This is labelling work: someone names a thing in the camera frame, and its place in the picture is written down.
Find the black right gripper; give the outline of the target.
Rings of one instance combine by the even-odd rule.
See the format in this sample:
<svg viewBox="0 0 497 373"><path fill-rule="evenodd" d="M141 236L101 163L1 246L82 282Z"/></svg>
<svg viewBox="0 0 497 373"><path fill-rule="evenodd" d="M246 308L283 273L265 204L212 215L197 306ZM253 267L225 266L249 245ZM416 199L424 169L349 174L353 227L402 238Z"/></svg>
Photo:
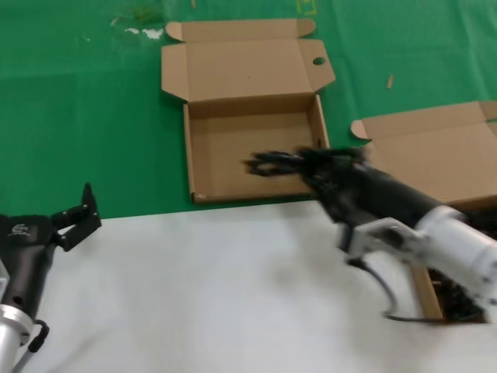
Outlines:
<svg viewBox="0 0 497 373"><path fill-rule="evenodd" d="M413 228L440 205L438 200L364 164L367 157L362 148L302 148L297 155L314 166L342 162L328 171L331 184L317 173L301 176L332 221L354 226L368 214L393 218Z"/></svg>

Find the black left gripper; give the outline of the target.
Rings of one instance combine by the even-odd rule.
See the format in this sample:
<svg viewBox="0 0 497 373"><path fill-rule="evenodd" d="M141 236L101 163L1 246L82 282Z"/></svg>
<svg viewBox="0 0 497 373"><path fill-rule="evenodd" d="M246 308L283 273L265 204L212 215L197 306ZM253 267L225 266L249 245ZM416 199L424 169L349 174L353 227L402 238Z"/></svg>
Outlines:
<svg viewBox="0 0 497 373"><path fill-rule="evenodd" d="M90 183L85 184L78 206L51 217L1 217L1 262L9 275L2 304L36 315L56 247L69 252L101 226Z"/></svg>

